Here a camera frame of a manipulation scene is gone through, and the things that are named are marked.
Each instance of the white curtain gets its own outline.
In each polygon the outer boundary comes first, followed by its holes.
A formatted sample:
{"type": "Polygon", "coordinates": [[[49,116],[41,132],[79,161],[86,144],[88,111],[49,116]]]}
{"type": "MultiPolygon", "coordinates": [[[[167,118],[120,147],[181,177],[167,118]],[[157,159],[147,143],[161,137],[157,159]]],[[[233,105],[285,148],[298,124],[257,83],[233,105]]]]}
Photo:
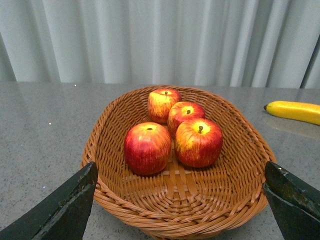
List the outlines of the white curtain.
{"type": "Polygon", "coordinates": [[[320,88],[319,0],[0,0],[0,82],[320,88]]]}

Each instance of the gray countertop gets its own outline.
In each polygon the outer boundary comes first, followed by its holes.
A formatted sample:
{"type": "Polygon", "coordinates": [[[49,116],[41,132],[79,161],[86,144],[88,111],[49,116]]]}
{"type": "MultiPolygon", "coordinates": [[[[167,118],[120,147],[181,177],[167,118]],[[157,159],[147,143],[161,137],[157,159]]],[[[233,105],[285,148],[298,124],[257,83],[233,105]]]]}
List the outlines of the gray countertop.
{"type": "MultiPolygon", "coordinates": [[[[0,230],[80,169],[83,149],[104,108],[147,85],[0,83],[0,230]]],[[[233,103],[260,132],[277,162],[320,189],[320,126],[283,119],[263,106],[277,100],[320,105],[319,89],[197,86],[233,103]]],[[[151,239],[93,201],[84,240],[151,239]]],[[[282,240],[269,206],[212,240],[282,240]]]]}

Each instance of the woven basket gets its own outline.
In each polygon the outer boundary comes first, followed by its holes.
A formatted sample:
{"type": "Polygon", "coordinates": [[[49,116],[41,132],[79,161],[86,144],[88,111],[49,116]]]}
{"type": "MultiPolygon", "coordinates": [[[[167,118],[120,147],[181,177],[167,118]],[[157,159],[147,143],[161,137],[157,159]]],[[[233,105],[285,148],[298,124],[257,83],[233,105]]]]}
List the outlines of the woven basket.
{"type": "Polygon", "coordinates": [[[205,239],[246,223],[268,204],[262,190],[267,161],[275,156],[259,132],[222,97],[191,87],[149,86],[112,101],[95,124],[81,168],[98,167],[94,199],[124,223],[154,239],[205,239]],[[185,169],[173,147],[166,168],[153,176],[128,169],[123,145],[133,126],[151,122],[148,95],[160,88],[178,90],[183,101],[203,106],[220,125],[223,147],[210,167],[185,169]]]}

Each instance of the artificial apple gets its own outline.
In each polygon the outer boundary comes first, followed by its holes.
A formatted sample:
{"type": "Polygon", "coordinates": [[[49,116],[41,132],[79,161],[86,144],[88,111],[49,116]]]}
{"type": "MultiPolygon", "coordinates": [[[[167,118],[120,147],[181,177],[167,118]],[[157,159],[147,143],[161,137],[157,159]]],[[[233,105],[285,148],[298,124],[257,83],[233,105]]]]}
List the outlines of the artificial apple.
{"type": "Polygon", "coordinates": [[[150,92],[148,97],[150,118],[156,123],[167,123],[170,109],[181,100],[181,94],[174,89],[163,88],[150,92]]]}
{"type": "Polygon", "coordinates": [[[126,134],[123,152],[125,162],[134,173],[158,173],[165,168],[170,157],[170,134],[155,122],[137,124],[126,134]]]}
{"type": "Polygon", "coordinates": [[[175,133],[175,154],[183,164],[201,168],[213,164],[223,146],[223,133],[218,124],[205,118],[182,122],[175,133]]]}
{"type": "Polygon", "coordinates": [[[176,131],[179,125],[189,119],[205,118],[205,110],[202,106],[195,102],[180,101],[177,102],[169,111],[168,115],[168,131],[171,137],[176,137],[176,131]]]}

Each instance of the banana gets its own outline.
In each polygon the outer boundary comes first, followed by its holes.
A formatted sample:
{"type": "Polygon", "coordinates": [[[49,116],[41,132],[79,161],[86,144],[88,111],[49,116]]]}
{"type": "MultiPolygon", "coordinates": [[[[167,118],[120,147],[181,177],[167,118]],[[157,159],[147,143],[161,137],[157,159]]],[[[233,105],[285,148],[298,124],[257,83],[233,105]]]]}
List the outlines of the banana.
{"type": "Polygon", "coordinates": [[[320,125],[320,105],[295,101],[273,101],[263,108],[276,117],[320,125]]]}

